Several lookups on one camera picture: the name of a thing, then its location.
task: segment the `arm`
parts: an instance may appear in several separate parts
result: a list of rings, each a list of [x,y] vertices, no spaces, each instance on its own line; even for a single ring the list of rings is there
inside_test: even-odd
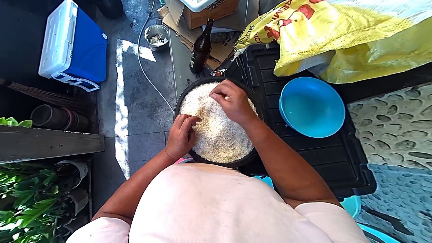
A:
[[[229,80],[210,92],[228,118],[243,127],[283,200],[295,208],[304,202],[322,201],[340,206],[321,176],[254,113],[246,93]]]
[[[138,203],[150,182],[194,146],[195,131],[192,126],[200,121],[201,119],[196,116],[178,115],[169,131],[166,148],[123,183],[99,209],[92,221],[100,217],[114,217],[130,225]]]

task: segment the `white hose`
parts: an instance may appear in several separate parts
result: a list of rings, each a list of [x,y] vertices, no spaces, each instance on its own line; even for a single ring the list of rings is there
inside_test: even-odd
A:
[[[155,88],[155,90],[159,93],[159,95],[163,98],[163,100],[165,100],[165,102],[168,104],[169,108],[171,109],[172,113],[174,113],[174,110],[172,109],[172,107],[171,107],[171,105],[169,104],[169,102],[168,102],[168,101],[165,99],[165,97],[160,93],[160,91],[156,88],[156,86],[152,83],[152,81],[150,81],[149,77],[147,77],[147,74],[144,72],[144,68],[143,68],[143,65],[141,64],[141,59],[140,59],[140,42],[141,42],[141,36],[143,35],[144,28],[146,27],[146,24],[147,24],[147,22],[149,21],[150,16],[152,15],[152,11],[153,11],[153,7],[154,7],[154,5],[155,5],[155,0],[153,0],[153,4],[152,4],[152,8],[150,9],[150,13],[149,13],[149,15],[147,16],[147,19],[146,19],[146,21],[144,22],[143,27],[141,28],[140,35],[138,36],[138,43],[137,43],[137,46],[138,46],[138,63],[140,64],[141,71],[143,72],[143,74],[144,74],[144,76],[146,77],[146,79],[148,80],[148,82],[153,86],[153,88]]]

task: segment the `blue and white cooler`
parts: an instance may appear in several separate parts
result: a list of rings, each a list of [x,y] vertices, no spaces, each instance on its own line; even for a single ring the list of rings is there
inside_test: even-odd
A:
[[[72,0],[65,0],[47,19],[39,75],[87,92],[106,78],[108,38]]]

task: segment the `pink shirt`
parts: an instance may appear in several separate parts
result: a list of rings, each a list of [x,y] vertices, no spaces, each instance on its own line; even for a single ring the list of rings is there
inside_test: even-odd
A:
[[[369,243],[342,208],[324,202],[293,209],[267,184],[234,169],[172,165],[149,184],[132,226],[102,217],[67,243]]]

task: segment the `hand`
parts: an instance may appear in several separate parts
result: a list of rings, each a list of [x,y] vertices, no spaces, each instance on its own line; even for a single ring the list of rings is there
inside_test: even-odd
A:
[[[229,119],[237,122],[240,126],[257,118],[249,105],[245,91],[228,79],[218,84],[209,96],[222,106]]]
[[[200,121],[197,116],[177,115],[169,130],[168,143],[165,147],[165,152],[170,158],[177,161],[192,149],[196,138],[192,126],[196,126]]]

